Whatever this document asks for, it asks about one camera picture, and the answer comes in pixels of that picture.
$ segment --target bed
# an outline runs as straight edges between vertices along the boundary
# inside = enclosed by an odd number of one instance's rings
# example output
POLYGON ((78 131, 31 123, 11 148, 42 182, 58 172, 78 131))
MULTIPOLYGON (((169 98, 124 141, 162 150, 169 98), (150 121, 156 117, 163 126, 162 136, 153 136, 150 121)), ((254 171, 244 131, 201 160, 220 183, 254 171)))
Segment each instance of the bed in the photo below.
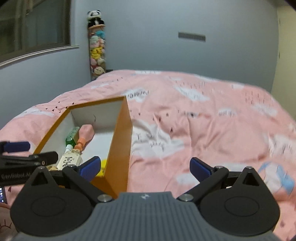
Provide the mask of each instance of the bed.
MULTIPOLYGON (((171 191, 179 196, 198 184, 189 171, 193 156, 230 171, 253 166, 280 206, 274 233, 292 239, 296 123, 259 87, 180 72, 112 71, 22 112, 0 130, 0 139, 27 140, 32 153, 67 106, 118 95, 127 96, 133 122, 128 191, 171 191)), ((9 206, 20 189, 6 187, 2 226, 11 223, 9 206)), ((3 235, 15 232, 11 224, 3 235)))

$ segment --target pink bottle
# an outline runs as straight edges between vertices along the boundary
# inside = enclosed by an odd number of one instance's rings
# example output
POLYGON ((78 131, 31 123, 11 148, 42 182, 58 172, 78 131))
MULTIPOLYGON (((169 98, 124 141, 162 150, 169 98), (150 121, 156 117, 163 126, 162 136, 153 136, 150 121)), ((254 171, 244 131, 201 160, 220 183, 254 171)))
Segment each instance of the pink bottle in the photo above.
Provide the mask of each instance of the pink bottle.
POLYGON ((79 139, 74 149, 82 151, 85 144, 94 137, 94 128, 91 124, 82 125, 79 129, 79 139))

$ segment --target plush toy storage tower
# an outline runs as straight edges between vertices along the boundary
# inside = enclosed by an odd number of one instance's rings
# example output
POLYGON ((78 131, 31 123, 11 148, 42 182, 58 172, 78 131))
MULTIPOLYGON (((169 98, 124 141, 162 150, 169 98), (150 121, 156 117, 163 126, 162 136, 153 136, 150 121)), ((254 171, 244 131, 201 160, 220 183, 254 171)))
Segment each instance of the plush toy storage tower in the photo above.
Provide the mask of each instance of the plush toy storage tower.
POLYGON ((92 80, 95 80, 106 72, 104 27, 105 24, 89 26, 89 52, 92 80))

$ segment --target metal screw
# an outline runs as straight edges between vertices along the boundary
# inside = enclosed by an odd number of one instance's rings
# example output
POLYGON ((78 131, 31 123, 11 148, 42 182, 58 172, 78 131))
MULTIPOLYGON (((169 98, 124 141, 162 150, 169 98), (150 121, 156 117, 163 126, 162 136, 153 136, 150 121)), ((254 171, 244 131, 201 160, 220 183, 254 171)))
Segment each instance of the metal screw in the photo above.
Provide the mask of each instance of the metal screw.
POLYGON ((183 202, 190 202, 194 199, 194 197, 191 194, 184 193, 179 197, 179 200, 183 202))
POLYGON ((100 202, 109 202, 112 200, 112 197, 108 194, 101 194, 100 196, 98 196, 98 200, 100 202))

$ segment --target cardboard box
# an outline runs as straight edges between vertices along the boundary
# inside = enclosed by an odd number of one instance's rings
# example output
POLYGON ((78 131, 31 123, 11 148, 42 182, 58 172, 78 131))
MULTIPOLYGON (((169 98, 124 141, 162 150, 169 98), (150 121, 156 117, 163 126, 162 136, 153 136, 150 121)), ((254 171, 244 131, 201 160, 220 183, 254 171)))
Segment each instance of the cardboard box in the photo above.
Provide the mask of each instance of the cardboard box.
POLYGON ((132 123, 126 97, 116 97, 69 106, 46 133, 34 153, 65 152, 65 139, 75 126, 92 124, 95 135, 82 151, 83 162, 93 156, 107 159, 103 177, 92 184, 117 198, 126 192, 131 151, 132 123))

